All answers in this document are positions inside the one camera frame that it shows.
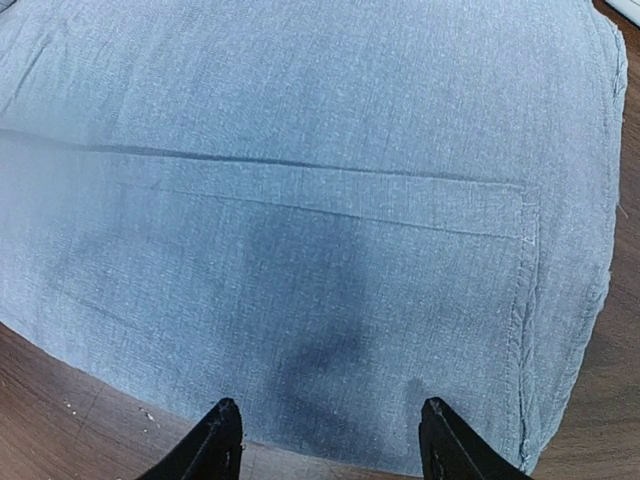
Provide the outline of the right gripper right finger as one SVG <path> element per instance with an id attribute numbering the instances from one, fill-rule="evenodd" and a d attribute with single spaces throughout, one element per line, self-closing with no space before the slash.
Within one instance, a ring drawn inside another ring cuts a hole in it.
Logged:
<path id="1" fill-rule="evenodd" d="M 422 407 L 419 442 L 426 480 L 531 480 L 439 397 Z"/>

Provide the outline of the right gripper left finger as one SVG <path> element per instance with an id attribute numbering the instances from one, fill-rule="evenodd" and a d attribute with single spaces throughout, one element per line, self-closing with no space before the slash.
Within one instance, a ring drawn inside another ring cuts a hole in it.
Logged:
<path id="1" fill-rule="evenodd" d="M 243 452 L 240 411 L 223 398 L 139 480 L 239 480 Z"/>

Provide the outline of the grey long sleeve shirt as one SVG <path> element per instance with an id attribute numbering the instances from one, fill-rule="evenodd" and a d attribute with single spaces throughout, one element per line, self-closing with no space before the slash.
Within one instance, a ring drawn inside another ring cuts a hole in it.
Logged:
<path id="1" fill-rule="evenodd" d="M 1 320 L 390 472 L 437 396 L 531 472 L 609 289 L 626 85 L 589 1 L 5 1 Z"/>

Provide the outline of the white plastic basket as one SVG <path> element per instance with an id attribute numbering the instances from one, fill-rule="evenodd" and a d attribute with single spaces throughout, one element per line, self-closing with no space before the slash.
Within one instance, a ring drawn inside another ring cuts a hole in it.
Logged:
<path id="1" fill-rule="evenodd" d="M 606 3 L 632 23 L 640 23 L 640 0 L 606 0 Z"/>

